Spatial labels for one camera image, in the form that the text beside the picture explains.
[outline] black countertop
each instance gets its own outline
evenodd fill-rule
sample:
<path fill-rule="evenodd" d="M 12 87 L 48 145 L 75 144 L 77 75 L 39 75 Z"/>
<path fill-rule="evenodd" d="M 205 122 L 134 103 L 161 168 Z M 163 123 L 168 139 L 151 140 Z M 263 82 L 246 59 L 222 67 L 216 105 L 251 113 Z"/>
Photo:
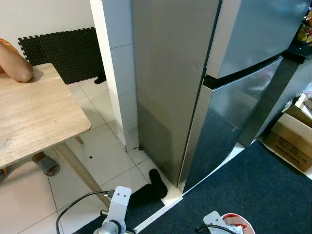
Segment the black countertop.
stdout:
<path fill-rule="evenodd" d="M 312 43 L 292 43 L 290 47 L 283 52 L 282 56 L 286 59 L 290 59 L 302 64 L 306 59 L 312 58 Z"/>

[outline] table top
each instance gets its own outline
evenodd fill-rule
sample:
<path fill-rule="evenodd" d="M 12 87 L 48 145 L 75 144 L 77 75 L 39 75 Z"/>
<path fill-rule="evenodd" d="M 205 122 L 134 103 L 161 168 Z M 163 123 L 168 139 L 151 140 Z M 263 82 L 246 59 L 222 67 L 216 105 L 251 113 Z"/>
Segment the table top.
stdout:
<path fill-rule="evenodd" d="M 90 127 L 52 64 L 34 66 L 28 83 L 0 74 L 0 168 Z"/>

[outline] person's arm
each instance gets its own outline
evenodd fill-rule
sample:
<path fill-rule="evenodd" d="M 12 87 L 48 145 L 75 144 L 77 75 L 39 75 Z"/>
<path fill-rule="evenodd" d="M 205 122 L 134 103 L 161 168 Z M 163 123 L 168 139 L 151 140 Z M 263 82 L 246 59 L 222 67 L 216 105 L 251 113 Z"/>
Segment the person's arm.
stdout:
<path fill-rule="evenodd" d="M 33 77 L 33 67 L 23 57 L 0 43 L 0 67 L 12 79 L 28 82 Z"/>

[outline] wooden table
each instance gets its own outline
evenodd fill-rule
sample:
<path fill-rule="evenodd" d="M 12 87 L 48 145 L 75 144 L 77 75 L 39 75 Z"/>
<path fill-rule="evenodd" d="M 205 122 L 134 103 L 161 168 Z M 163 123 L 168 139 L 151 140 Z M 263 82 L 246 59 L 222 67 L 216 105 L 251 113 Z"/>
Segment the wooden table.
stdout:
<path fill-rule="evenodd" d="M 64 143 L 90 127 L 52 64 L 34 66 L 28 83 L 0 74 L 0 168 L 53 147 L 92 191 L 99 191 L 100 186 Z M 109 207 L 103 194 L 98 197 Z"/>

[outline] gray slipper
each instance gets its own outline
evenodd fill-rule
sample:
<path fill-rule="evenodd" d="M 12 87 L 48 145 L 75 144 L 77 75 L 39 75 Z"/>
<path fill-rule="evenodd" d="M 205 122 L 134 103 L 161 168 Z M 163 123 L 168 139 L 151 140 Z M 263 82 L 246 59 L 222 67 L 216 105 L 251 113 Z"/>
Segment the gray slipper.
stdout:
<path fill-rule="evenodd" d="M 6 168 L 0 169 L 0 183 L 4 181 L 6 177 L 7 177 L 7 169 Z"/>
<path fill-rule="evenodd" d="M 33 157 L 33 161 L 42 169 L 43 173 L 45 173 L 47 176 L 54 176 L 57 172 L 59 172 L 59 164 L 48 156 L 45 156 L 38 161 L 35 161 Z"/>

